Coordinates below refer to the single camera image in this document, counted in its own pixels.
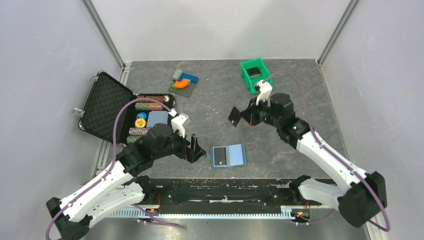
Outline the black credit card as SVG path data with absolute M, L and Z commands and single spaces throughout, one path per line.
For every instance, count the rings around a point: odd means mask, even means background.
M 240 111 L 234 106 L 227 119 L 234 127 L 237 127 L 241 118 Z
M 224 146 L 214 147 L 212 153 L 214 166 L 225 166 L 227 164 L 227 153 Z

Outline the blue leather card holder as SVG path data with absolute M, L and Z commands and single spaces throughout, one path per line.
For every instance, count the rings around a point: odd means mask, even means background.
M 226 165 L 214 166 L 213 149 L 216 147 L 226 148 L 226 159 L 227 159 Z M 244 144 L 211 146 L 210 155 L 208 158 L 210 159 L 211 167 L 216 169 L 243 167 L 247 165 L 247 155 L 246 155 L 246 148 Z

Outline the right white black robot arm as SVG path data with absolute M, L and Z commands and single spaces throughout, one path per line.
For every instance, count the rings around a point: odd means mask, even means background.
M 255 97 L 236 120 L 244 119 L 250 126 L 260 123 L 276 128 L 279 138 L 311 159 L 334 181 L 327 184 L 302 175 L 290 183 L 289 199 L 295 204 L 315 201 L 337 210 L 351 226 L 359 228 L 372 223 L 381 213 L 383 230 L 390 229 L 385 178 L 377 171 L 368 173 L 329 146 L 310 124 L 296 116 L 290 96 L 276 93 L 270 100 Z

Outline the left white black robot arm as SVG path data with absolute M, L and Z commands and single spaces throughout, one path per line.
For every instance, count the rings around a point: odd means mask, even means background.
M 179 130 L 156 124 L 145 136 L 127 145 L 86 185 L 67 197 L 53 197 L 46 202 L 52 220 L 45 238 L 50 239 L 51 228 L 55 226 L 62 240 L 80 240 L 113 212 L 140 202 L 153 203 L 157 188 L 141 173 L 151 168 L 155 160 L 171 155 L 194 163 L 206 155 L 206 151 L 199 146 L 195 134 L 187 140 Z

